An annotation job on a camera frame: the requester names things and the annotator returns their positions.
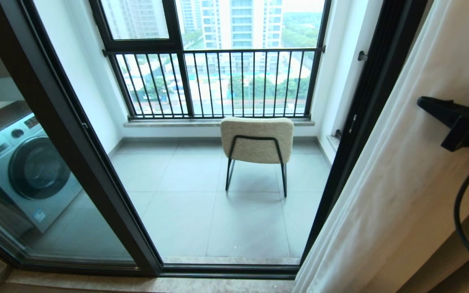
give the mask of washer knob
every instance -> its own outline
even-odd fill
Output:
[[[11,135],[13,138],[20,138],[24,135],[24,131],[19,128],[12,130]]]

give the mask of black cable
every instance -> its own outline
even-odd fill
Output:
[[[463,241],[464,246],[469,251],[469,241],[466,238],[466,235],[464,235],[464,231],[462,230],[461,219],[460,219],[460,215],[459,215],[459,212],[460,212],[460,209],[461,209],[462,198],[464,196],[466,188],[468,188],[468,185],[469,185],[469,175],[466,178],[466,180],[464,180],[463,184],[461,185],[461,188],[459,189],[459,192],[457,193],[456,203],[455,203],[455,206],[454,206],[454,223],[456,224],[457,234],[459,235],[459,237]]]

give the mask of white curtain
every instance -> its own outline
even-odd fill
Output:
[[[469,0],[432,4],[294,292],[396,292],[454,232],[469,149],[441,147],[449,129],[416,105],[420,96],[469,106]]]

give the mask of chair backrest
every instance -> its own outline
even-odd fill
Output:
[[[241,118],[227,117],[220,124],[222,146],[229,157],[235,136],[275,138],[281,151],[283,163],[287,163],[292,151],[294,124],[288,118]],[[238,138],[231,158],[234,160],[279,164],[276,144],[272,140],[252,140]]]

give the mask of building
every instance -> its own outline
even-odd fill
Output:
[[[176,5],[181,33],[202,29],[200,0],[176,0]]]
[[[160,0],[102,0],[114,39],[168,38]]]
[[[283,26],[281,0],[203,0],[202,30],[206,49],[279,48]],[[255,70],[265,71],[265,54],[257,52]],[[267,70],[275,72],[276,52],[267,55]],[[229,63],[220,60],[221,71]],[[231,57],[233,72],[242,68],[241,54]],[[253,55],[244,55],[244,72],[252,72]]]

